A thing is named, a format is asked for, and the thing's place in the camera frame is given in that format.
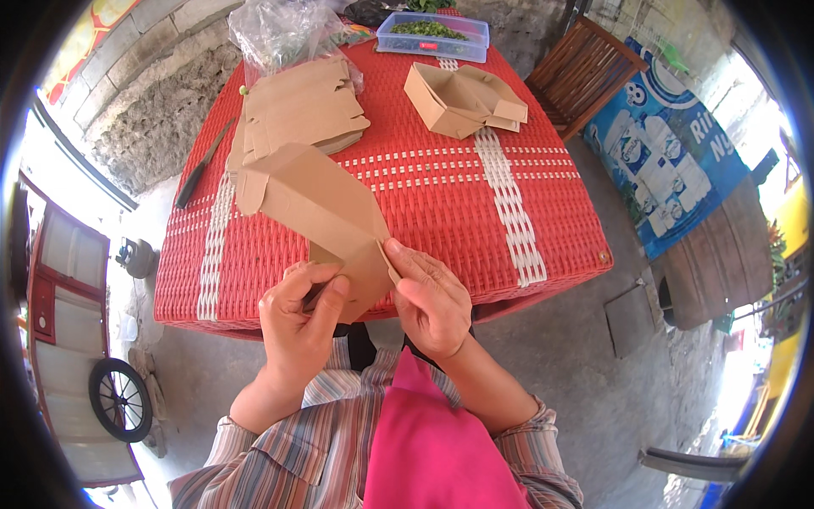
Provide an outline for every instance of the cardboard food box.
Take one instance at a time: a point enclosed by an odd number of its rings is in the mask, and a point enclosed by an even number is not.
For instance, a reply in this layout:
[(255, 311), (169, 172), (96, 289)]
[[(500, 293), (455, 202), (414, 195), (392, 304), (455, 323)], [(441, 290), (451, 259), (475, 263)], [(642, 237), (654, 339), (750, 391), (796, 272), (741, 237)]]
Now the cardboard food box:
[(427, 128), (464, 139), (488, 125), (520, 131), (528, 105), (502, 79), (470, 65), (447, 71), (413, 62), (405, 92)]
[(373, 193), (316, 147), (289, 143), (243, 166), (235, 199), (243, 215), (261, 211), (308, 239), (309, 260), (343, 265), (351, 287), (340, 323), (354, 322), (399, 279), (382, 250), (390, 234)]
[(359, 141), (369, 126), (354, 95), (348, 63), (341, 56), (263, 77), (243, 97), (226, 161), (230, 181), (236, 183), (241, 166), (286, 143), (314, 145), (333, 154)]

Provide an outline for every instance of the stone wall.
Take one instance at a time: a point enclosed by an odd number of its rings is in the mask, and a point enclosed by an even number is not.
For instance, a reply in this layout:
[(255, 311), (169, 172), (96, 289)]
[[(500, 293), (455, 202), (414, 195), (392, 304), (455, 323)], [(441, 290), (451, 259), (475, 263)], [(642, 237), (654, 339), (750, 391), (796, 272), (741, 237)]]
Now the stone wall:
[(240, 60), (225, 21), (240, 3), (142, 0), (52, 108), (60, 129), (128, 193), (181, 172)]
[(457, 0), (465, 16), (489, 23), (489, 37), (525, 79), (557, 44), (566, 0)]

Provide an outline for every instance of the knife handle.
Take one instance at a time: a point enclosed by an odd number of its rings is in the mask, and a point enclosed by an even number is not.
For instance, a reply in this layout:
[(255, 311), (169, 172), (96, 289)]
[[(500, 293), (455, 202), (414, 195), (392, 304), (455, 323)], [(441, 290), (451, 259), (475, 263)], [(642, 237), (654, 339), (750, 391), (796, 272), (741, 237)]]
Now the knife handle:
[(201, 161), (192, 170), (190, 176), (186, 178), (184, 185), (181, 186), (181, 191), (178, 192), (178, 197), (175, 199), (175, 208), (186, 208), (186, 204), (190, 201), (190, 196), (192, 196), (192, 191), (195, 190), (198, 180), (204, 174), (204, 167), (206, 167), (206, 164)]

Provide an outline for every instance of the kitchen knife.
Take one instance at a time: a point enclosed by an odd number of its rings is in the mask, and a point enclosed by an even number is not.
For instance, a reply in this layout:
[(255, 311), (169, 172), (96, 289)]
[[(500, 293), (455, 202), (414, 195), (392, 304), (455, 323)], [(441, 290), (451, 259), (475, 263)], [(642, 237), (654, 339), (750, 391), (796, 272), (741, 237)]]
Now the kitchen knife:
[(178, 193), (178, 197), (175, 200), (176, 208), (186, 208), (186, 204), (190, 201), (190, 196), (192, 196), (192, 191), (195, 190), (195, 186), (198, 185), (198, 180), (200, 180), (201, 175), (204, 174), (204, 168), (206, 168), (206, 165), (208, 165), (209, 161), (212, 160), (212, 156), (215, 155), (217, 146), (221, 144), (221, 140), (223, 140), (223, 137), (226, 136), (226, 131), (229, 130), (229, 127), (231, 127), (234, 123), (234, 118), (235, 117), (232, 117), (231, 120), (226, 122), (226, 125), (223, 126), (221, 132), (215, 137), (215, 141), (213, 141), (212, 145), (209, 146), (209, 150), (207, 150), (206, 154), (203, 155), (201, 162), (199, 162), (198, 165), (192, 169), (190, 176), (186, 178), (186, 181), (184, 182), (184, 185), (181, 186), (181, 191)]

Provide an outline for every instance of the hand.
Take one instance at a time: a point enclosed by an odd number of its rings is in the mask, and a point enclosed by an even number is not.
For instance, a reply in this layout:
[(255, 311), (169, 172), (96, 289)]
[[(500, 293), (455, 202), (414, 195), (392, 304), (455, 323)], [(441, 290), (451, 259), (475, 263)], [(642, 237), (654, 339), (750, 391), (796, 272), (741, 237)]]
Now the hand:
[(446, 265), (425, 252), (396, 239), (385, 241), (384, 252), (403, 278), (395, 292), (401, 328), (433, 361), (452, 357), (472, 324), (469, 292)]
[[(286, 269), (282, 281), (260, 299), (265, 371), (276, 383), (301, 390), (325, 367), (350, 288), (348, 278), (334, 277), (340, 268), (301, 261)], [(327, 281), (313, 314), (304, 314), (305, 294), (315, 283)]]

